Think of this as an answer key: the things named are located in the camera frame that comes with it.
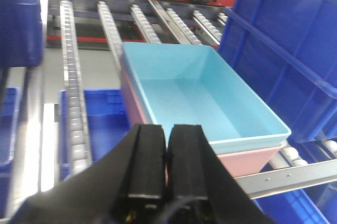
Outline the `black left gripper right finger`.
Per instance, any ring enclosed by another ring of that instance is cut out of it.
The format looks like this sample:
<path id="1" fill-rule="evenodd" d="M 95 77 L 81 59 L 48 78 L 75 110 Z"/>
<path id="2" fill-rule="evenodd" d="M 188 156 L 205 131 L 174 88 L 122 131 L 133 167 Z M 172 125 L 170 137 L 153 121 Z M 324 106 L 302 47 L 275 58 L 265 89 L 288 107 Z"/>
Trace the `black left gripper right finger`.
<path id="1" fill-rule="evenodd" d="M 174 125 L 168 147 L 168 223 L 271 223 L 227 171 L 200 125 Z"/>

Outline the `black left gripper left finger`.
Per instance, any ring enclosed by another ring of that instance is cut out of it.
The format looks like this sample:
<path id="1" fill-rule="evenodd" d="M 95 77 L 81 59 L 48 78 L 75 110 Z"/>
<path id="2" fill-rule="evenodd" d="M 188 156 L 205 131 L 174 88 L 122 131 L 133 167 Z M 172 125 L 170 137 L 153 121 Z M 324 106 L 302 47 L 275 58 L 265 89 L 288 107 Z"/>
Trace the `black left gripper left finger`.
<path id="1" fill-rule="evenodd" d="M 150 220 L 164 203 L 166 145 L 161 126 L 135 124 L 103 158 L 28 197 L 11 223 L 123 223 Z"/>

